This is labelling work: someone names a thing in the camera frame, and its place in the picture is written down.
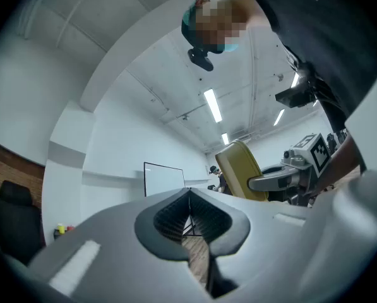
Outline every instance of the person wearing black shirt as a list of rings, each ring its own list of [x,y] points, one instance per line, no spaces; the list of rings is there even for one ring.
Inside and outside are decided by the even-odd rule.
[[[219,54],[236,47],[234,37],[241,31],[270,26],[285,48],[328,85],[338,107],[323,100],[321,105],[336,132],[377,78],[375,7],[377,0],[196,0],[183,16],[181,31],[194,47]],[[315,194],[360,163],[348,135]]]
[[[225,177],[220,169],[218,169],[216,166],[211,166],[209,174],[214,174],[219,177],[219,185],[213,189],[214,191],[232,195],[232,192],[229,189],[229,185],[227,185]]]

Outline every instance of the ceiling light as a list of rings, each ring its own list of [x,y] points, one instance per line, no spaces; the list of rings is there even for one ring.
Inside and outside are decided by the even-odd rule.
[[[222,116],[220,115],[218,102],[216,101],[215,94],[212,89],[204,93],[206,101],[208,102],[209,108],[211,108],[213,117],[216,122],[222,121]]]
[[[294,81],[292,82],[292,85],[290,86],[291,88],[294,88],[295,85],[297,85],[298,79],[299,79],[299,75],[297,73],[295,73]]]
[[[225,145],[229,144],[229,140],[227,139],[227,134],[223,134],[222,139],[224,140]]]
[[[279,122],[279,120],[281,119],[282,114],[284,113],[284,111],[285,111],[285,109],[282,109],[282,110],[279,112],[279,115],[278,115],[278,117],[277,117],[277,120],[275,120],[275,124],[274,124],[274,126],[276,126],[276,125],[278,124],[278,122]]]

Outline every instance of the black camera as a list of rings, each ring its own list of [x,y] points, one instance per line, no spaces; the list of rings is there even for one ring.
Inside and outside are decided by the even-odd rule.
[[[208,58],[208,52],[194,47],[188,51],[188,56],[192,63],[203,68],[205,71],[210,72],[213,70],[213,65]]]

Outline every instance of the ceiling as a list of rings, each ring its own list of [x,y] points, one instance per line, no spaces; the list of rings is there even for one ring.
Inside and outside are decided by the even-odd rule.
[[[168,0],[26,0],[12,23],[17,34],[58,48],[91,72],[115,41],[137,20]],[[137,107],[175,130],[201,151],[229,139],[259,138],[315,110],[287,109],[275,94],[292,83],[294,72],[270,28],[248,30],[239,47],[209,58],[206,72],[187,56],[190,45],[176,29],[153,44],[118,77],[116,84]],[[222,121],[216,123],[203,96],[212,88]]]

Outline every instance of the whiteboard frame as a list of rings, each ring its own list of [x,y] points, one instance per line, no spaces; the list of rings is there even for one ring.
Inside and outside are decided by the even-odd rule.
[[[177,169],[175,167],[169,167],[169,166],[164,166],[164,165],[159,165],[159,164],[154,164],[154,163],[149,163],[149,162],[143,162],[143,187],[144,187],[144,190],[145,190],[145,197],[147,197],[146,196],[146,164],[165,167],[167,169]],[[177,170],[180,170],[183,173],[184,187],[186,187],[186,179],[184,177],[184,171],[182,169],[177,169]]]

